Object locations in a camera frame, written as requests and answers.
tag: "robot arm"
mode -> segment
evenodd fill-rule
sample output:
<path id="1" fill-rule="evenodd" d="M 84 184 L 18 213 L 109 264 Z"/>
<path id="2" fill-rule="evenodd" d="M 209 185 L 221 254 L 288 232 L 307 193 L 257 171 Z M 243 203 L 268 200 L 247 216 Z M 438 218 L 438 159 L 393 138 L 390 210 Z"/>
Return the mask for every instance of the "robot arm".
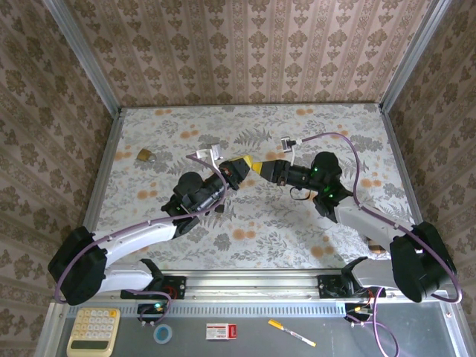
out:
<path id="1" fill-rule="evenodd" d="M 97 243 L 71 267 L 61 284 L 61 292 L 70 305 L 83 303 L 107 291 L 161 290 L 164 275 L 151 260 L 142 259 L 134 265 L 116 262 L 148 245 L 186 234 L 198 224 L 199 218 L 194 215 L 183 218 L 184 215 L 211 209 L 222 198 L 225 188 L 239 189 L 239 184 L 250 170 L 251 156 L 224 161 L 219 167 L 214 164 L 214 159 L 218 157 L 212 150 L 210 157 L 225 179 L 226 187 L 216 173 L 205 180 L 198 173 L 185 173 L 174 187 L 169 202 L 161 208 L 172 217 L 171 221 L 155 219 L 120 230 L 91 233 L 85 227 L 79 227 L 70 233 L 48 264 L 48 270 L 57 283 L 71 261 L 85 247 Z"/>
<path id="2" fill-rule="evenodd" d="M 292 144 L 296 143 L 285 141 L 283 148 Z M 343 268 L 341 286 L 336 291 L 344 292 L 344 296 L 352 296 L 362 288 L 384 286 L 397 288 L 407 298 L 420 302 L 450 280 L 443 267 L 408 234 L 397 230 L 397 227 L 418 236 L 453 273 L 456 272 L 433 225 L 427 222 L 412 225 L 396 220 L 354 199 L 353 193 L 340 182 L 342 169 L 333 153 L 318 153 L 311 167 L 273 160 L 254 163 L 252 169 L 266 181 L 277 185 L 315 191 L 317 196 L 313 203 L 321 216 L 356 229 L 390 252 L 391 260 L 362 257 Z"/>

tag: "calculator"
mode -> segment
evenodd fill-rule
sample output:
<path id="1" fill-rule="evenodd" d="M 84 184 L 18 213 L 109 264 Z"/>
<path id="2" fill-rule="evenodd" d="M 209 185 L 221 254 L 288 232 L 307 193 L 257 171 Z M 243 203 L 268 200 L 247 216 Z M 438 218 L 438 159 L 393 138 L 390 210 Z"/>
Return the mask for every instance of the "calculator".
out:
<path id="1" fill-rule="evenodd" d="M 68 357 L 110 357 L 116 341 L 119 309 L 83 307 L 76 315 L 68 342 Z"/>

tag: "floral tablecloth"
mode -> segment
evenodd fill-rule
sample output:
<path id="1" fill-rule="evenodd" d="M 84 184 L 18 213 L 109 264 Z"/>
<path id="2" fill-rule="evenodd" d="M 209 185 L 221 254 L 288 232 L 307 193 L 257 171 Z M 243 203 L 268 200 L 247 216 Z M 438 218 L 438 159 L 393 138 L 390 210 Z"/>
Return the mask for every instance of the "floral tablecloth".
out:
<path id="1" fill-rule="evenodd" d="M 127 109 L 98 229 L 163 216 L 181 174 L 211 172 L 186 154 L 219 142 L 226 158 L 251 154 L 255 161 L 286 158 L 280 138 L 305 138 L 340 132 L 356 145 L 362 163 L 358 194 L 395 217 L 411 219 L 405 191 L 376 104 L 199 106 Z M 147 148 L 157 161 L 136 160 Z M 351 188 L 356 163 L 338 137 L 297 147 L 295 163 L 309 166 L 320 150 L 333 151 Z M 231 191 L 224 213 L 211 213 L 190 233 L 151 245 L 123 258 L 148 257 L 165 269 L 340 268 L 363 255 L 376 255 L 356 231 L 323 219 L 311 200 L 295 201 L 289 188 L 277 187 L 250 172 Z"/>

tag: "tape roll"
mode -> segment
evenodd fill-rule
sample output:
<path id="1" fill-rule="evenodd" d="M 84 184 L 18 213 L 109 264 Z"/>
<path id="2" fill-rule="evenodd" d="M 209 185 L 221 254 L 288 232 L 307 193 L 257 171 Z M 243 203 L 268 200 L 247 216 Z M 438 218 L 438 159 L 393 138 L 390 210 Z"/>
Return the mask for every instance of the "tape roll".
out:
<path id="1" fill-rule="evenodd" d="M 172 329 L 169 325 L 158 325 L 154 330 L 154 340 L 158 344 L 166 344 L 172 338 Z"/>

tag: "small box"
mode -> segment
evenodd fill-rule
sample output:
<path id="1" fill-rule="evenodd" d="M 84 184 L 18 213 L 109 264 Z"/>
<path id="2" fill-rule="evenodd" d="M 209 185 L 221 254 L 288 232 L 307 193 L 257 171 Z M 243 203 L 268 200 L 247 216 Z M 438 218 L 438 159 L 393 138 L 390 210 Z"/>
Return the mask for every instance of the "small box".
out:
<path id="1" fill-rule="evenodd" d="M 207 324 L 207 340 L 236 340 L 236 324 Z"/>

